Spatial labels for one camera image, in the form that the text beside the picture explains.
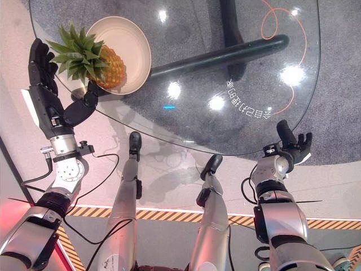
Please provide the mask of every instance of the white bowl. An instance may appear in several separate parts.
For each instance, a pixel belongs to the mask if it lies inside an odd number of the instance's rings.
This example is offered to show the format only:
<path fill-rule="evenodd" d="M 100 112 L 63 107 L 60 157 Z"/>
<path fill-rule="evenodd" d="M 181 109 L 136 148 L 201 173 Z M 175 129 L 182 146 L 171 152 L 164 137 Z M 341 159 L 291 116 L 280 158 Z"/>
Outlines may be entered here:
<path fill-rule="evenodd" d="M 135 23 L 123 17 L 105 17 L 93 24 L 86 34 L 95 34 L 95 41 L 103 40 L 126 66 L 125 84 L 106 89 L 107 92 L 129 94 L 145 83 L 151 70 L 151 49 L 146 35 Z"/>

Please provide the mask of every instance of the sneaker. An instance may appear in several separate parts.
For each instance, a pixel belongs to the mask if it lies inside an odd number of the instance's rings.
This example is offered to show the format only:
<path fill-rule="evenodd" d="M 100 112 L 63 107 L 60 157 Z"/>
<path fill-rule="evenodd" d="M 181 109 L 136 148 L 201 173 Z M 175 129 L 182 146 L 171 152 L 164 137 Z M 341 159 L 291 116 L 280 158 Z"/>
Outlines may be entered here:
<path fill-rule="evenodd" d="M 271 266 L 269 263 L 260 263 L 258 266 L 258 271 L 271 271 Z"/>
<path fill-rule="evenodd" d="M 350 266 L 350 260 L 342 257 L 332 264 L 334 271 L 348 271 Z"/>

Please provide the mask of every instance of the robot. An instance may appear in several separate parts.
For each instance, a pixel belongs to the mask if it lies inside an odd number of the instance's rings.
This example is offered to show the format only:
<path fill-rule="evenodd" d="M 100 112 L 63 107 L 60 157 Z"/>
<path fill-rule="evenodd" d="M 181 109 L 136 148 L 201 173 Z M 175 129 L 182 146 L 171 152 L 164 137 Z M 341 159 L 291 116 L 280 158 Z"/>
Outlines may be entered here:
<path fill-rule="evenodd" d="M 90 81 L 84 97 L 64 109 L 54 81 L 58 66 L 50 62 L 53 57 L 40 39 L 33 42 L 29 58 L 30 87 L 22 91 L 35 124 L 50 141 L 51 146 L 43 148 L 42 152 L 49 171 L 52 162 L 56 163 L 56 177 L 0 245 L 1 271 L 42 270 L 46 267 L 59 237 L 56 231 L 88 171 L 89 165 L 83 156 L 94 152 L 93 146 L 86 141 L 77 144 L 74 127 L 95 111 L 98 97 L 104 95 L 104 90 Z M 310 156 L 312 134 L 307 134 L 306 139 L 300 134 L 296 141 L 285 120 L 278 123 L 277 131 L 282 148 L 278 143 L 265 146 L 265 156 L 258 160 L 250 176 L 257 193 L 254 208 L 257 239 L 270 247 L 271 270 L 332 271 L 334 269 L 323 254 L 307 243 L 306 217 L 283 182 L 295 165 Z M 135 207 L 136 200 L 142 196 L 142 182 L 138 180 L 141 147 L 140 134 L 132 132 L 129 159 L 124 165 L 107 223 L 109 232 L 99 246 L 99 271 L 172 270 L 138 266 L 136 262 Z M 226 268 L 230 228 L 222 186 L 215 176 L 221 162 L 222 156 L 213 155 L 200 174 L 204 184 L 196 202 L 203 207 L 204 215 L 186 267 L 188 271 L 221 271 Z"/>

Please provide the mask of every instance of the silver robot leg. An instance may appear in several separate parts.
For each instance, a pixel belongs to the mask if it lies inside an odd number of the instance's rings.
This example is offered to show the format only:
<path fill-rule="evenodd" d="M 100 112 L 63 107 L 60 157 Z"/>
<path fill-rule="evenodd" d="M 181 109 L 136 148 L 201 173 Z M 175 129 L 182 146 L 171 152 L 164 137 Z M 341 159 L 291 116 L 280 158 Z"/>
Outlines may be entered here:
<path fill-rule="evenodd" d="M 197 204 L 204 207 L 204 214 L 193 249 L 189 271 L 225 270 L 228 249 L 228 215 L 223 201 L 221 184 L 214 176 L 222 162 L 220 155 L 208 161 L 201 178 L 205 180 Z"/>
<path fill-rule="evenodd" d="M 130 218 L 131 223 L 111 235 L 99 251 L 98 270 L 131 271 L 135 268 L 137 250 L 137 212 L 136 199 L 141 197 L 141 182 L 138 180 L 138 161 L 140 146 L 132 151 L 132 135 L 130 136 L 130 155 L 125 163 L 122 180 L 115 198 L 113 209 L 107 223 L 107 232 L 121 220 Z"/>

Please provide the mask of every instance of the black table leg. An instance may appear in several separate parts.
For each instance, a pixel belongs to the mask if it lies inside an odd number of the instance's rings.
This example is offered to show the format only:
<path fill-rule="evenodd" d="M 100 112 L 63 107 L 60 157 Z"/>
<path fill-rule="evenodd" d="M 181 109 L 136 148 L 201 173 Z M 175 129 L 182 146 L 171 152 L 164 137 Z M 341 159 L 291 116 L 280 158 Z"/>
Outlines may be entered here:
<path fill-rule="evenodd" d="M 226 47 L 243 43 L 238 29 L 236 1 L 219 0 L 221 4 L 224 45 Z M 245 72 L 246 62 L 231 64 L 227 67 L 228 75 L 233 81 L 239 81 Z"/>
<path fill-rule="evenodd" d="M 246 63 L 266 55 L 282 51 L 288 46 L 286 35 L 277 35 L 270 40 L 256 40 L 213 51 L 193 58 L 183 59 L 151 69 L 149 79 L 175 78 L 186 73 L 216 65 Z"/>

